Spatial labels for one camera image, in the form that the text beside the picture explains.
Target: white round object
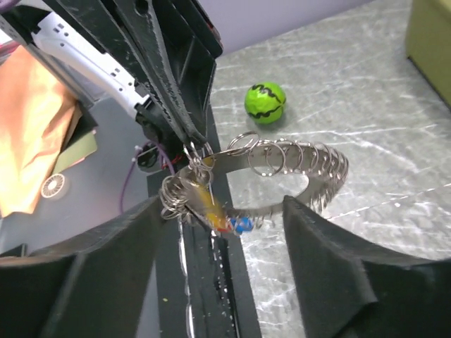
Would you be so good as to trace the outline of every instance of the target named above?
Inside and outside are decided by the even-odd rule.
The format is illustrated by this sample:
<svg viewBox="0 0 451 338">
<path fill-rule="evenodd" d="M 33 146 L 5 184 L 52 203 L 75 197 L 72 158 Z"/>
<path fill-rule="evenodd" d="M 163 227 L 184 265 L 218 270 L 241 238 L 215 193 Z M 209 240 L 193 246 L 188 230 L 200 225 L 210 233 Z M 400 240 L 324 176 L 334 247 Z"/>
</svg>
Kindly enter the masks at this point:
<svg viewBox="0 0 451 338">
<path fill-rule="evenodd" d="M 69 188 L 69 182 L 62 174 L 55 174 L 47 178 L 41 187 L 41 196 L 45 199 L 60 199 Z"/>
</svg>

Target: ball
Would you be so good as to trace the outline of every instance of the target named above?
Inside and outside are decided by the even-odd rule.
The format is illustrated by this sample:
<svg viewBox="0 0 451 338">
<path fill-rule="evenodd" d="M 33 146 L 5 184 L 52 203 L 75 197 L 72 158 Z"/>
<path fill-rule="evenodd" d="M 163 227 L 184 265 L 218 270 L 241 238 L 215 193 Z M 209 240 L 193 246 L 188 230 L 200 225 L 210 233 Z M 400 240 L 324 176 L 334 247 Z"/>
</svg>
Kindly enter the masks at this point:
<svg viewBox="0 0 451 338">
<path fill-rule="evenodd" d="M 262 82 L 247 91 L 245 109 L 255 123 L 267 125 L 282 116 L 286 101 L 285 92 L 278 84 Z"/>
</svg>

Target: cable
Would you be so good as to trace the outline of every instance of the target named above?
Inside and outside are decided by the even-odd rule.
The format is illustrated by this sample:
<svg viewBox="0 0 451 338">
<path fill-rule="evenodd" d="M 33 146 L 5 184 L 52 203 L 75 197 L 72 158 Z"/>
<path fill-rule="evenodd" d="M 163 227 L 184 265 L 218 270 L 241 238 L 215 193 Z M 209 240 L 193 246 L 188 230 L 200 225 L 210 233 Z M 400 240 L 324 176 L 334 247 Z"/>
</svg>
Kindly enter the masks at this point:
<svg viewBox="0 0 451 338">
<path fill-rule="evenodd" d="M 152 145 L 158 150 L 158 157 L 159 162 L 161 164 L 161 167 L 167 166 L 169 168 L 169 171 L 171 172 L 171 175 L 175 175 L 175 169 L 173 164 L 171 163 L 171 160 L 169 159 L 169 156 L 166 154 L 166 152 L 163 150 L 163 147 L 152 141 L 147 141 L 143 146 L 138 147 L 136 146 L 136 153 L 135 156 L 132 158 L 132 165 L 130 166 L 130 169 L 128 170 L 127 176 L 125 177 L 124 184 L 122 186 L 121 195 L 119 196 L 119 212 L 121 215 L 124 213 L 124 198 L 125 198 L 125 191 L 127 189 L 128 183 L 130 182 L 130 178 L 133 174 L 133 169 L 135 168 L 137 157 L 142 153 L 142 150 L 145 146 Z"/>
</svg>

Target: white plastic part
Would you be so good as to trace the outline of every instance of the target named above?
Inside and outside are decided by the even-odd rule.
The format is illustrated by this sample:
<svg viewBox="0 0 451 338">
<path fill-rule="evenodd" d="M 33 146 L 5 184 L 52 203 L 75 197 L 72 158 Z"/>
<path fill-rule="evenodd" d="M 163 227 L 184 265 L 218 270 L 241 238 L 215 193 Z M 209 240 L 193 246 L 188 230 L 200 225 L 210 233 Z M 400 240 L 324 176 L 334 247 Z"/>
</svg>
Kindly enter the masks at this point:
<svg viewBox="0 0 451 338">
<path fill-rule="evenodd" d="M 54 174 L 47 178 L 41 187 L 41 196 L 45 199 L 57 200 L 65 196 L 69 190 L 69 182 L 62 174 Z"/>
<path fill-rule="evenodd" d="M 77 33 L 58 14 L 51 12 L 32 33 L 36 46 L 69 65 L 113 97 L 133 119 L 136 104 L 143 104 L 148 96 L 135 91 L 135 79 L 109 54 L 102 54 Z"/>
</svg>

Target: blue object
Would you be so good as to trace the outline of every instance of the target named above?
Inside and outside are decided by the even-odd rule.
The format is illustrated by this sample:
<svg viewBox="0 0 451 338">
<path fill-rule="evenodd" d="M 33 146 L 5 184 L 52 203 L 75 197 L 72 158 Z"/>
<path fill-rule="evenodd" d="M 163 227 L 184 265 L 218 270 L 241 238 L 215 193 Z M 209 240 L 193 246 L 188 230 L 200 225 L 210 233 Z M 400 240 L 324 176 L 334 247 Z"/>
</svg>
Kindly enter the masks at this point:
<svg viewBox="0 0 451 338">
<path fill-rule="evenodd" d="M 238 234 L 252 231 L 252 229 L 254 228 L 251 219 L 248 217 L 232 218 L 230 219 L 230 223 L 232 223 L 235 232 Z"/>
</svg>

